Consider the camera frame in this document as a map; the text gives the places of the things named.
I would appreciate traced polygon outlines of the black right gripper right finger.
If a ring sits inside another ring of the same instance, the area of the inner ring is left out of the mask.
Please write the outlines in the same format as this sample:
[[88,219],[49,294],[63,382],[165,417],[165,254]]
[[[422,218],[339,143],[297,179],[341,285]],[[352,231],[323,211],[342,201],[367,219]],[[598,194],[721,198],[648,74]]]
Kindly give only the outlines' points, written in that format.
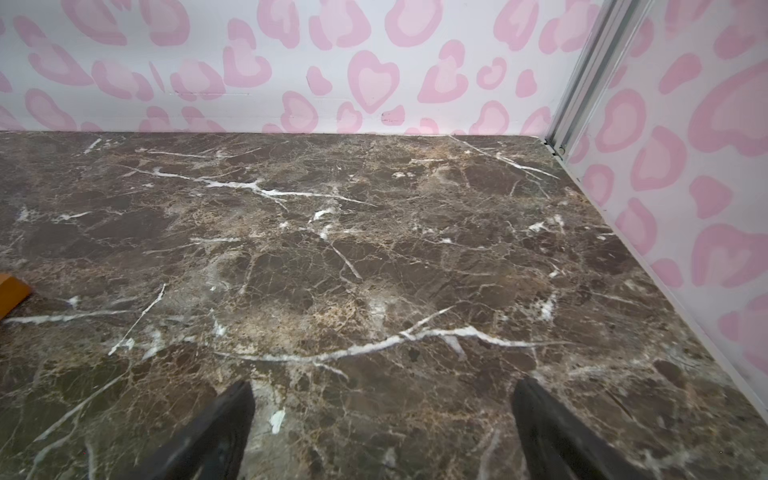
[[644,479],[535,379],[519,380],[511,395],[518,437],[532,479]]

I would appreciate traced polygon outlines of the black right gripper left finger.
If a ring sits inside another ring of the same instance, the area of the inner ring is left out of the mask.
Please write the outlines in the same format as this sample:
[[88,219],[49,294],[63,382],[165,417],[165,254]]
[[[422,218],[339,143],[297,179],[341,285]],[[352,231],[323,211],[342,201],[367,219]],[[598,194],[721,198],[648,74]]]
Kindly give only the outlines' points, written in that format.
[[248,381],[230,385],[124,479],[237,479],[255,413]]

